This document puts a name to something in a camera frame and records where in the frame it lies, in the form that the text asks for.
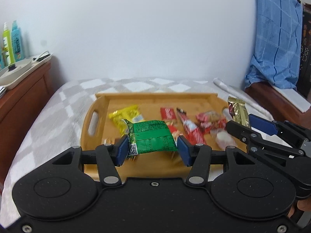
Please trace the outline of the person's right hand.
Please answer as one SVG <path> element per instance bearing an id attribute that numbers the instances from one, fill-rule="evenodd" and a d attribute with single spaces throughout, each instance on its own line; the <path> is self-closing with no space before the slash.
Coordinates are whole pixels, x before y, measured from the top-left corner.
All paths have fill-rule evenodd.
<path id="1" fill-rule="evenodd" d="M 308 197 L 305 200 L 299 200 L 297 202 L 296 207 L 301 211 L 310 212 L 311 211 L 311 197 Z M 290 218 L 294 214 L 294 212 L 295 212 L 295 206 L 292 205 L 287 216 Z"/>

